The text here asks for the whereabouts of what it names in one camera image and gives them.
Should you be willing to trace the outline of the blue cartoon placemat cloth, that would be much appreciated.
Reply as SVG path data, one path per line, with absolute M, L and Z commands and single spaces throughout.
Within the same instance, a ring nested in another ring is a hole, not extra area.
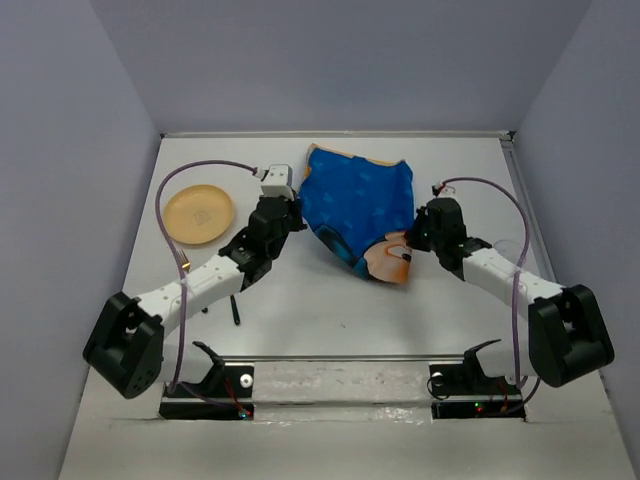
M 413 171 L 395 163 L 309 147 L 299 197 L 314 235 L 365 280 L 402 285 L 412 249 Z

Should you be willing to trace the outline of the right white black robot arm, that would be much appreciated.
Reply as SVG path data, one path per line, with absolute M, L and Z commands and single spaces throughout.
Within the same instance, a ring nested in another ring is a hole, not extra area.
M 614 361 L 593 291 L 544 280 L 469 236 L 454 198 L 438 197 L 420 207 L 405 238 L 410 248 L 434 253 L 440 266 L 461 281 L 515 309 L 515 318 L 527 324 L 526 348 L 514 348 L 522 375 L 559 388 Z

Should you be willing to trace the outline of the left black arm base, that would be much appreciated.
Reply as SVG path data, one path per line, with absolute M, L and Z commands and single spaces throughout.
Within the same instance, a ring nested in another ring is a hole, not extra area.
M 255 365 L 226 361 L 193 341 L 171 392 L 163 386 L 158 415 L 164 420 L 250 421 L 254 418 Z

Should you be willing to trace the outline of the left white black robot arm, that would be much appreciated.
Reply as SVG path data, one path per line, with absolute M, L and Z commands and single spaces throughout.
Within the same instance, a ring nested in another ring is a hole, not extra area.
M 247 226 L 200 267 L 137 297 L 109 297 L 84 360 L 122 397 L 140 396 L 160 380 L 166 337 L 202 309 L 260 281 L 289 234 L 305 228 L 299 198 L 261 197 Z

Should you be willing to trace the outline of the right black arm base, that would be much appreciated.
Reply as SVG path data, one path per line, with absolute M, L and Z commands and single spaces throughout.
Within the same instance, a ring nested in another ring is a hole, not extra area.
M 425 387 L 432 399 L 434 420 L 526 419 L 522 391 L 509 385 L 504 377 L 487 377 L 481 369 L 478 352 L 497 342 L 471 347 L 458 363 L 429 366 Z

